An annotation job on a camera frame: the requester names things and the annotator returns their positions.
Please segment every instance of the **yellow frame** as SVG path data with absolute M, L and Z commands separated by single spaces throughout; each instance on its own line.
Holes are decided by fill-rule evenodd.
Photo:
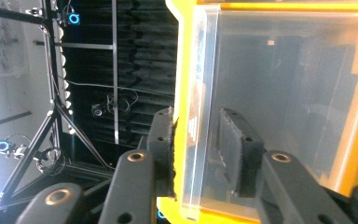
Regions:
M 177 129 L 174 139 L 174 191 L 176 199 L 159 198 L 158 208 L 171 223 L 190 224 L 180 215 L 182 186 L 184 184 L 184 160 L 186 158 L 186 126 L 188 79 L 190 71 L 190 52 L 192 43 L 193 8 L 195 5 L 210 5 L 217 3 L 202 3 L 197 0 L 166 0 L 167 7 L 179 21 L 178 58 L 175 90 L 174 120 L 177 120 Z M 247 11 L 328 11 L 328 12 L 358 12 L 358 4 L 310 4 L 310 3 L 219 3 L 222 10 Z M 351 193 L 351 188 L 358 185 L 358 128 L 353 139 L 351 151 L 344 153 L 339 150 L 333 165 L 332 173 L 337 178 L 330 180 L 326 186 L 344 195 Z M 230 215 L 217 214 L 211 211 L 200 210 L 199 223 L 258 223 L 252 220 L 243 220 Z

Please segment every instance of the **transparent plastic box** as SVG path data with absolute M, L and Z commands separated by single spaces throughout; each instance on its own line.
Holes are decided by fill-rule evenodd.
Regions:
M 236 198 L 225 179 L 222 108 L 334 189 L 358 123 L 358 13 L 197 6 L 194 15 L 182 215 L 258 219 L 254 200 Z

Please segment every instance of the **white wall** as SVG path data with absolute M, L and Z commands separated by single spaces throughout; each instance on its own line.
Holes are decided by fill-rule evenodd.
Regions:
M 21 9 L 39 7 L 39 1 L 21 0 Z M 22 119 L 0 125 L 0 139 L 13 133 L 20 133 L 34 137 L 34 134 L 46 117 L 49 108 L 48 77 L 45 62 L 45 51 L 41 46 L 36 46 L 34 40 L 43 40 L 42 33 L 37 25 L 23 24 L 25 43 L 28 52 L 29 74 L 20 77 L 0 77 L 0 119 L 31 111 L 32 115 Z M 13 138 L 13 141 L 25 143 L 21 138 Z M 0 190 L 5 185 L 12 170 L 18 161 L 6 159 L 0 154 Z M 24 185 L 40 175 L 34 162 L 27 171 Z

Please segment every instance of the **blue light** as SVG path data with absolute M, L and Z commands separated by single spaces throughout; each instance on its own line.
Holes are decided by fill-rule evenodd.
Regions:
M 157 216 L 159 219 L 167 219 L 159 210 L 157 211 Z
M 80 23 L 80 15 L 79 14 L 72 13 L 69 15 L 68 19 L 69 19 L 69 22 L 71 22 L 71 24 L 73 24 L 73 25 L 78 25 Z
M 10 147 L 10 145 L 8 144 L 8 142 L 5 142 L 5 141 L 0 142 L 0 151 L 4 152 L 4 151 L 8 150 L 9 147 Z

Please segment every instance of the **metal screw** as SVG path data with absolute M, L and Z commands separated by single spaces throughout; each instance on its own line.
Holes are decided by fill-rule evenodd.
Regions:
M 131 153 L 128 157 L 127 160 L 129 161 L 142 161 L 145 159 L 145 154 L 144 153 L 140 153 L 140 152 L 136 152 L 136 153 Z

